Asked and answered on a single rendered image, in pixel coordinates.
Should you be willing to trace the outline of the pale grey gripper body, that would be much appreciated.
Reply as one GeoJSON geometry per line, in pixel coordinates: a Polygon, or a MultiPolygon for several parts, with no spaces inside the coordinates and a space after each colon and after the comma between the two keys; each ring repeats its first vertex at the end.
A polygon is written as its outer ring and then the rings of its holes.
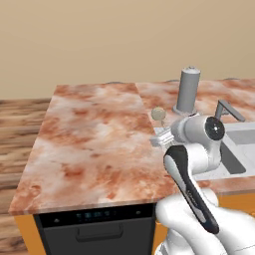
{"type": "Polygon", "coordinates": [[[149,140],[152,146],[168,147],[171,143],[171,130],[169,128],[156,128],[149,140]]]}

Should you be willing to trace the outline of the grey sink tap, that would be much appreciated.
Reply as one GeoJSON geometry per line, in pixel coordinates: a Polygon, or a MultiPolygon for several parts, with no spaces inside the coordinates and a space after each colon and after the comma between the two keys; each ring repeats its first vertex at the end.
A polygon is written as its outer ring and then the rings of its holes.
{"type": "Polygon", "coordinates": [[[231,114],[238,121],[243,123],[245,122],[245,118],[239,112],[237,112],[227,101],[219,100],[214,116],[220,120],[223,111],[226,111],[228,114],[231,114]]]}

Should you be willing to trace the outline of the grey kitchen sink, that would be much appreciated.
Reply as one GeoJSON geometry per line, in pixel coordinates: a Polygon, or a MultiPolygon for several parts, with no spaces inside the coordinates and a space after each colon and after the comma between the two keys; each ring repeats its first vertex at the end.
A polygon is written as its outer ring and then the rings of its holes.
{"type": "Polygon", "coordinates": [[[225,130],[222,162],[215,170],[196,174],[196,180],[255,175],[255,122],[226,124],[225,130]]]}

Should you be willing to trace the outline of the orange cabinet panel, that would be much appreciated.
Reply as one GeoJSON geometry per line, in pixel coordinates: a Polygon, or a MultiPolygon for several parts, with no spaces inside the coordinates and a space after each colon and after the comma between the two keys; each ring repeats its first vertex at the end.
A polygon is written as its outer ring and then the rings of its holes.
{"type": "Polygon", "coordinates": [[[14,217],[30,255],[47,255],[33,215],[14,217]]]}

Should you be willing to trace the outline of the grey cylinder dispenser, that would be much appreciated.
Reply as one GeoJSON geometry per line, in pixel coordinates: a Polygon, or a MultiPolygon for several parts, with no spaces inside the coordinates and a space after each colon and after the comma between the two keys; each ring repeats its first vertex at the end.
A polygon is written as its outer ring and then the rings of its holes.
{"type": "Polygon", "coordinates": [[[190,116],[196,113],[195,99],[197,95],[200,71],[195,67],[181,70],[178,97],[172,110],[180,116],[190,116]]]}

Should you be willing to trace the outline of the black dishwasher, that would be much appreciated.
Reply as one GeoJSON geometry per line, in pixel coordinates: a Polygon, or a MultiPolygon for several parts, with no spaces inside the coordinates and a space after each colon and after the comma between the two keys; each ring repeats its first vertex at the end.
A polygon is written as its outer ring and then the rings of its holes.
{"type": "Polygon", "coordinates": [[[155,204],[34,216],[46,255],[151,255],[155,204]]]}

